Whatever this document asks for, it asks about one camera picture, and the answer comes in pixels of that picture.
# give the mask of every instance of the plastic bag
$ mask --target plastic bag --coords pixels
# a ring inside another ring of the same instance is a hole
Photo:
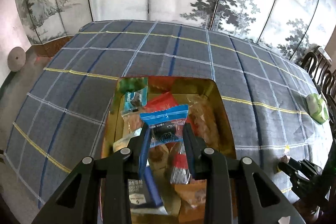
[[[171,184],[189,183],[191,175],[183,142],[176,143],[170,150],[166,177]]]
[[[124,120],[123,136],[142,128],[143,121],[140,119],[140,112],[141,110],[122,115]]]
[[[169,151],[165,144],[158,145],[149,149],[148,161],[152,170],[166,168]]]
[[[178,105],[167,110],[140,113],[152,134],[150,147],[182,141],[182,130],[188,115],[188,105]]]
[[[113,144],[113,152],[127,147],[131,138],[139,136],[142,128],[117,140]],[[128,193],[132,213],[166,215],[162,198],[157,189],[154,177],[147,161],[142,180],[128,180]]]
[[[194,134],[202,137],[207,146],[219,148],[219,133],[212,107],[205,96],[187,94],[189,117],[194,123]]]
[[[127,147],[128,142],[131,138],[140,136],[142,128],[135,130],[134,132],[126,135],[124,138],[121,138],[113,143],[113,152],[116,152],[124,147]]]
[[[309,115],[319,124],[329,119],[328,107],[322,94],[311,93],[306,97]]]
[[[205,204],[206,200],[206,181],[191,183],[187,185],[175,184],[174,189],[176,193],[192,208]]]
[[[147,86],[143,89],[135,92],[125,93],[124,109],[121,112],[122,115],[137,111],[139,107],[143,107],[147,104]]]
[[[148,101],[147,105],[143,109],[145,112],[155,112],[160,110],[166,110],[178,105],[179,104],[176,102],[174,96],[170,92],[166,92]],[[189,117],[187,117],[185,122],[190,123],[193,132],[195,132],[196,127]],[[169,143],[167,145],[169,151],[171,150],[172,147],[173,147],[172,143]]]

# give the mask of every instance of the blue snack packet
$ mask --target blue snack packet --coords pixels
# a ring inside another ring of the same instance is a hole
[[[137,111],[139,107],[143,107],[147,104],[147,87],[135,92],[125,93],[125,104],[121,114],[127,114]]]
[[[140,113],[140,118],[152,134],[150,147],[183,140],[182,130],[188,116],[188,105],[178,105],[152,113]]]

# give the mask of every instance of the red snack packet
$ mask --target red snack packet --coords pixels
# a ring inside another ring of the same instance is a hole
[[[153,98],[152,100],[147,101],[147,104],[143,108],[146,112],[156,112],[160,110],[166,110],[178,105],[179,104],[176,102],[173,95],[170,92],[166,92],[159,95],[158,97]],[[190,123],[193,131],[196,132],[197,129],[189,117],[187,117],[187,120],[185,122]]]

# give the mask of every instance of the blue plaid tablecloth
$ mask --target blue plaid tablecloth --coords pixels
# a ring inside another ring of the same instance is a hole
[[[216,81],[237,158],[251,157],[286,197],[291,183],[278,173],[290,156],[324,166],[328,123],[307,113],[316,93],[308,74],[258,45],[208,30],[148,21],[91,22],[52,59],[13,122],[7,162],[39,207],[85,156],[100,157],[106,114],[122,76],[176,75]]]

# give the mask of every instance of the wooden chair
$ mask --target wooden chair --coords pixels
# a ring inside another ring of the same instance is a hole
[[[330,94],[326,95],[325,98],[327,100],[331,133],[333,137],[336,137],[336,102]]]
[[[301,67],[308,72],[319,94],[336,94],[336,75],[330,72],[331,65],[331,58],[320,46],[308,52],[302,61]]]
[[[316,69],[317,61],[317,55],[314,52],[308,52],[302,61],[301,68],[308,72],[311,79],[313,79],[312,74]]]

